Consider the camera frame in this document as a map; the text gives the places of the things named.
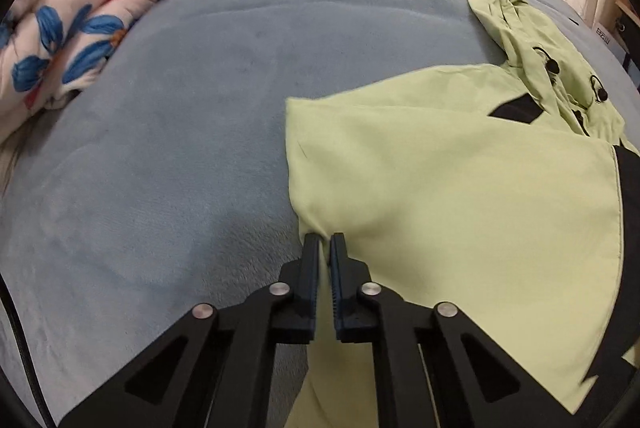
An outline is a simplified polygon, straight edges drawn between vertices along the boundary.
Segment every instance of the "triangular cutout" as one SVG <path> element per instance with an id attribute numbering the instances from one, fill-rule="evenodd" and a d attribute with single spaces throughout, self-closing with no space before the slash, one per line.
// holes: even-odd
<path id="1" fill-rule="evenodd" d="M 145 368 L 126 382 L 125 391 L 151 404 L 160 404 L 187 342 L 188 339 L 184 336 L 174 339 Z"/>
<path id="2" fill-rule="evenodd" d="M 484 348 L 475 337 L 462 335 L 462 344 L 471 362 L 478 385 L 488 403 L 515 394 L 520 383 Z"/>

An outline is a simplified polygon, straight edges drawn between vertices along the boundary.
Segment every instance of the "silver screw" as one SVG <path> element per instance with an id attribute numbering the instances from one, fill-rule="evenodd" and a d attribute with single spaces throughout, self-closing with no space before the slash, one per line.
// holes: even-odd
<path id="1" fill-rule="evenodd" d="M 367 282 L 363 284 L 360 289 L 362 293 L 366 294 L 367 296 L 376 296 L 382 292 L 382 287 L 380 287 L 380 284 L 377 284 L 375 282 Z"/>
<path id="2" fill-rule="evenodd" d="M 453 318 L 458 314 L 458 308 L 451 302 L 442 302 L 438 304 L 438 313 L 445 318 Z"/>
<path id="3" fill-rule="evenodd" d="M 191 309 L 191 314 L 199 320 L 206 320 L 213 314 L 213 307 L 208 303 L 201 303 Z"/>
<path id="4" fill-rule="evenodd" d="M 284 282 L 272 283 L 269 286 L 269 292 L 274 296 L 284 296 L 285 294 L 289 294 L 289 291 L 291 291 L 291 287 Z"/>

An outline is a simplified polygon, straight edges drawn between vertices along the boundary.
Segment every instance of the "blue-gray blanket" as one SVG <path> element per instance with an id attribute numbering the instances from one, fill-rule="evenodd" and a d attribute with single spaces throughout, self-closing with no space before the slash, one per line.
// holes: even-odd
<path id="1" fill-rule="evenodd" d="M 640 146 L 640 96 L 562 0 Z M 98 82 L 46 115 L 0 204 L 7 280 L 58 421 L 190 307 L 241 302 L 299 255 L 284 101 L 441 64 L 501 64 L 466 0 L 164 0 Z M 36 411 L 0 312 L 0 364 Z M 281 351 L 270 426 L 302 382 Z"/>

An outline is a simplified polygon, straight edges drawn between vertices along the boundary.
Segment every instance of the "black strip on blanket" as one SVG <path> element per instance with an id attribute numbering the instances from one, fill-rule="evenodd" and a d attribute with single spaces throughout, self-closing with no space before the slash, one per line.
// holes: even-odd
<path id="1" fill-rule="evenodd" d="M 622 358 L 611 361 L 575 413 L 580 421 L 580 428 L 600 426 L 624 395 L 635 373 L 636 368 Z"/>
<path id="2" fill-rule="evenodd" d="M 606 373 L 640 338 L 640 157 L 624 147 L 613 148 L 622 193 L 624 261 L 618 297 L 587 378 Z"/>
<path id="3" fill-rule="evenodd" d="M 489 114 L 492 118 L 509 119 L 520 123 L 531 124 L 542 114 L 542 109 L 527 93 L 515 100 L 507 101 Z"/>

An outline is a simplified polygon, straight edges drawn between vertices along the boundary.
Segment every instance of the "floral quilt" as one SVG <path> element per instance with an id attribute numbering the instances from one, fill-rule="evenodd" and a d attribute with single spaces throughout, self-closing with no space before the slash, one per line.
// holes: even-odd
<path id="1" fill-rule="evenodd" d="M 0 143 L 90 85 L 158 0 L 15 0 L 0 22 Z"/>

